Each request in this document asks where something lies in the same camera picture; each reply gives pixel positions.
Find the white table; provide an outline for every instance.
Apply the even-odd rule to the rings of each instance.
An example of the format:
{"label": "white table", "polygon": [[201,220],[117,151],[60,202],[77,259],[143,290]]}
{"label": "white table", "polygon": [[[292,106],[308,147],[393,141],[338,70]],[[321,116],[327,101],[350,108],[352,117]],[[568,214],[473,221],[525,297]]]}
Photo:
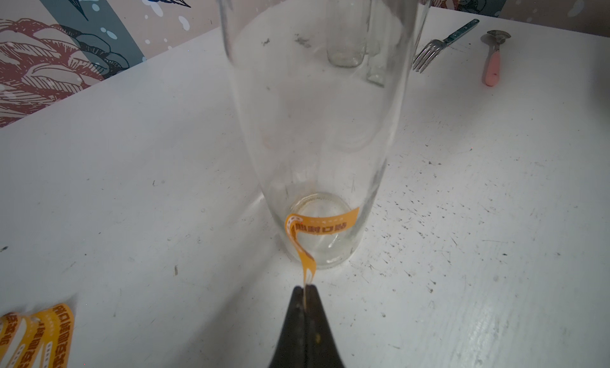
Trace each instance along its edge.
{"label": "white table", "polygon": [[[347,367],[610,366],[610,38],[478,18],[411,74],[365,238],[316,275]],[[225,67],[215,29],[0,130],[0,312],[69,300],[70,367],[270,361],[302,272]]]}

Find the glass bottle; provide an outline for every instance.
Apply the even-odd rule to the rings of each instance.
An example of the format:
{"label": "glass bottle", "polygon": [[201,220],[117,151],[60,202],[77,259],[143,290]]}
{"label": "glass bottle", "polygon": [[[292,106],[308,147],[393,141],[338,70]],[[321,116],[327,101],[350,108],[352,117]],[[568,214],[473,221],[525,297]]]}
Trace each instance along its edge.
{"label": "glass bottle", "polygon": [[[393,35],[390,25],[392,17],[390,12],[385,9],[388,0],[371,0],[370,24],[367,39],[367,79],[377,85],[383,86],[385,83],[385,68],[387,66]],[[415,47],[422,36],[423,24],[428,15],[432,0],[417,0],[416,5],[416,41]]]}
{"label": "glass bottle", "polygon": [[287,251],[298,257],[285,231],[291,215],[353,214],[353,224],[338,223],[333,233],[309,227],[298,235],[319,267],[337,265],[358,246],[384,173],[418,0],[384,0],[380,7],[392,44],[382,87],[367,81],[364,64],[329,61],[336,39],[328,28],[331,0],[218,1],[243,138]]}
{"label": "glass bottle", "polygon": [[371,0],[327,0],[326,53],[332,65],[356,67],[367,48]]}

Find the patterned wallpaper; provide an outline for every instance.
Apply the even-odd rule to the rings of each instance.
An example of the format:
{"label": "patterned wallpaper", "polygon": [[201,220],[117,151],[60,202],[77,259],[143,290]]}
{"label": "patterned wallpaper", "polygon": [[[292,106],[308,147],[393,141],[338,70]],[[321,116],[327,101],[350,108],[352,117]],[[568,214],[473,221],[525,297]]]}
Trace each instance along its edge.
{"label": "patterned wallpaper", "polygon": [[[610,37],[610,0],[433,0]],[[218,26],[215,0],[0,0],[0,127]]]}

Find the orange label strip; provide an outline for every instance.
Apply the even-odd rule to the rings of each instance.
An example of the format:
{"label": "orange label strip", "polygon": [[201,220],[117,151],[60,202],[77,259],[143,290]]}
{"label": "orange label strip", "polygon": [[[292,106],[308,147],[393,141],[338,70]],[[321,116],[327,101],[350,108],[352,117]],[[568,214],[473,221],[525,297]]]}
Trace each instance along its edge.
{"label": "orange label strip", "polygon": [[26,334],[21,339],[19,348],[9,363],[9,367],[31,368],[40,348],[44,333],[44,323],[35,317],[24,317],[27,320]]}
{"label": "orange label strip", "polygon": [[40,368],[65,368],[68,365],[72,334],[74,333],[74,314],[65,303],[34,314],[46,325],[41,340],[42,360]]}
{"label": "orange label strip", "polygon": [[0,361],[3,360],[4,355],[9,349],[11,341],[17,334],[17,329],[21,323],[21,315],[16,312],[9,312],[0,318],[2,323],[2,333],[0,333]]}
{"label": "orange label strip", "polygon": [[288,235],[290,242],[292,242],[292,245],[301,258],[301,264],[303,266],[303,283],[305,286],[314,280],[317,265],[311,254],[303,249],[298,242],[297,234],[303,232],[309,235],[334,235],[335,233],[345,231],[356,224],[359,210],[360,208],[355,208],[350,212],[333,217],[307,217],[294,213],[289,214],[288,217],[286,217],[284,227],[286,228],[286,234]]}

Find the metal spoon head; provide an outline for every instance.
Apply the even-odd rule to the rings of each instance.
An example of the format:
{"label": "metal spoon head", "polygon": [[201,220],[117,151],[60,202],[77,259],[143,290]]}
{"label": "metal spoon head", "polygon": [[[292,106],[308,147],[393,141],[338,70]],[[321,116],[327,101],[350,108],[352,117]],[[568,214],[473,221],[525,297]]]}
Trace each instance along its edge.
{"label": "metal spoon head", "polygon": [[511,37],[511,35],[505,31],[489,31],[489,32],[487,32],[487,34],[489,34],[490,36],[495,38],[495,40],[498,44],[503,44],[507,38]]}

